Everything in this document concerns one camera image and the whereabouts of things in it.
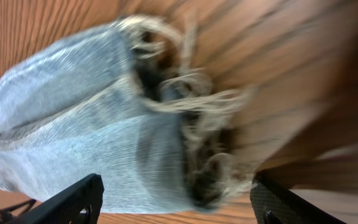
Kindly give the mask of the light blue denim jeans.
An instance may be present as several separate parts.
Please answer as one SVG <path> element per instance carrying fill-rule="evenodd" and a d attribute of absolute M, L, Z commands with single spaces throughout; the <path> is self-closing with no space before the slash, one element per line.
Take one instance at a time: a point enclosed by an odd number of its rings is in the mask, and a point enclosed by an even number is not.
<path fill-rule="evenodd" d="M 46 201 L 84 176 L 104 213 L 209 212 L 251 188 L 222 142 L 253 90 L 213 92 L 184 32 L 133 15 L 65 37 L 0 79 L 0 189 Z"/>

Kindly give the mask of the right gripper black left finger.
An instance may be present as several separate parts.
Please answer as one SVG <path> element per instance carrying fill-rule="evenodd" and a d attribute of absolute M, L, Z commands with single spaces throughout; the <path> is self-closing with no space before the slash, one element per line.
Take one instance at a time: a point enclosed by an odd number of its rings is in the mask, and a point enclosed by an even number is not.
<path fill-rule="evenodd" d="M 101 176 L 90 174 L 10 223 L 97 224 L 103 192 Z"/>

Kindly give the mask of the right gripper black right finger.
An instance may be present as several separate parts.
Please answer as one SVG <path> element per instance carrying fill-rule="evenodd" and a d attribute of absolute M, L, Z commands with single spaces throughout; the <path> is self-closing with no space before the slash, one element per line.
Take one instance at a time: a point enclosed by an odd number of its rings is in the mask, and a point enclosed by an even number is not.
<path fill-rule="evenodd" d="M 256 177 L 250 201 L 258 224 L 345 224 L 268 177 Z"/>

